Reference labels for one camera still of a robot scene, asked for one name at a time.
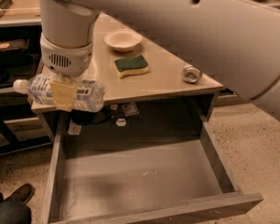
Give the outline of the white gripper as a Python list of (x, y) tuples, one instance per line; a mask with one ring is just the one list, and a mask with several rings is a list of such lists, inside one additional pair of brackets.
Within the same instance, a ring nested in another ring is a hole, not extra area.
[[(44, 65), (55, 73), (79, 77), (91, 63), (92, 43), (82, 48), (68, 49), (52, 44), (42, 35), (40, 47)], [(57, 109), (67, 112), (73, 109), (77, 90), (75, 82), (52, 80), (50, 90)]]

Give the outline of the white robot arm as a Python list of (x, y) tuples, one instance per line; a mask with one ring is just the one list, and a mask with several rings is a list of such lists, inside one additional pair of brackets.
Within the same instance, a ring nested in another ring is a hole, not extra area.
[(280, 9), (251, 0), (54, 0), (103, 11), (280, 121)]

